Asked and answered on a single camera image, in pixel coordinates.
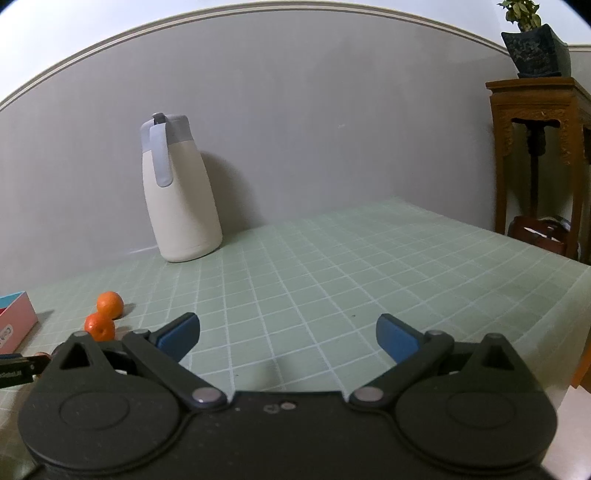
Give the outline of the round orange mandarin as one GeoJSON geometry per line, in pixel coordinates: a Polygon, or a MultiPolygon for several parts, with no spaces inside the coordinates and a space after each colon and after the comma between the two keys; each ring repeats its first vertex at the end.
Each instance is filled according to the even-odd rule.
{"type": "Polygon", "coordinates": [[[107,342],[115,339],[115,324],[108,316],[99,312],[88,315],[84,322],[84,330],[96,342],[107,342]]]}

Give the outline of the orange mandarin with knob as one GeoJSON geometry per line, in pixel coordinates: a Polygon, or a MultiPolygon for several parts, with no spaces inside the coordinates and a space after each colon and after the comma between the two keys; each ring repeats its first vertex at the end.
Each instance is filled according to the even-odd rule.
{"type": "Polygon", "coordinates": [[[96,311],[111,320],[115,320],[123,315],[124,302],[118,293],[106,291],[98,295],[96,311]]]}

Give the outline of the colourful cloth book box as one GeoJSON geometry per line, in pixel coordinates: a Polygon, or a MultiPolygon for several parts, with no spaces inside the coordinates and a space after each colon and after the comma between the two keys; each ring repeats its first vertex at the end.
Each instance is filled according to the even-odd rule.
{"type": "Polygon", "coordinates": [[[38,323],[37,314],[26,291],[0,298],[0,353],[15,353],[38,323]]]}

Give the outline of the green checked tablecloth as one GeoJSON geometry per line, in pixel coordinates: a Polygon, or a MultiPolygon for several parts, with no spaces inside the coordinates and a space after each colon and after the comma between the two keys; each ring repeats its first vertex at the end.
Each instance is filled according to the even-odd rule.
{"type": "Polygon", "coordinates": [[[22,352],[79,330],[98,294],[129,312],[119,333],[197,314],[183,366],[225,392],[351,392],[392,364],[380,315],[459,341],[503,334],[554,403],[590,328],[590,270],[534,246],[392,199],[229,236],[188,263],[158,256],[33,289],[39,326],[22,352]]]}

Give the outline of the white thermos jug grey lid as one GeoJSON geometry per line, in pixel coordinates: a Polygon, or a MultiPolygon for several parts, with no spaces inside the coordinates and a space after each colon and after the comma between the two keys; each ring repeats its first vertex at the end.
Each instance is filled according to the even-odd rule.
{"type": "Polygon", "coordinates": [[[144,197],[161,256],[179,263],[216,250],[221,222],[188,118],[155,113],[141,125],[140,140],[144,197]]]}

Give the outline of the carved wooden side table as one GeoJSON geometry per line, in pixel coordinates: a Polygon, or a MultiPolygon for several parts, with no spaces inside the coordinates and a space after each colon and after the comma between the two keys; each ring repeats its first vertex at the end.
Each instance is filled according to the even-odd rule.
{"type": "Polygon", "coordinates": [[[495,153],[494,231],[507,233],[507,183],[505,167],[513,154],[514,130],[525,129],[529,155],[528,220],[538,216],[540,158],[546,154],[546,131],[555,131],[557,160],[568,167],[572,194],[570,230],[555,250],[577,259],[584,255],[579,247],[584,203],[590,166],[590,93],[572,77],[540,77],[489,81],[495,153]]]}

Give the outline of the dark potted plant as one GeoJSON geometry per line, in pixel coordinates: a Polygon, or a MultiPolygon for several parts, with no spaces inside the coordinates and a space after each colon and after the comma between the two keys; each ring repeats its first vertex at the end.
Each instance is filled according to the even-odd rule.
{"type": "Polygon", "coordinates": [[[520,79],[571,76],[568,45],[542,23],[538,4],[505,0],[499,6],[505,10],[505,19],[519,29],[518,33],[502,32],[501,36],[520,79]]]}

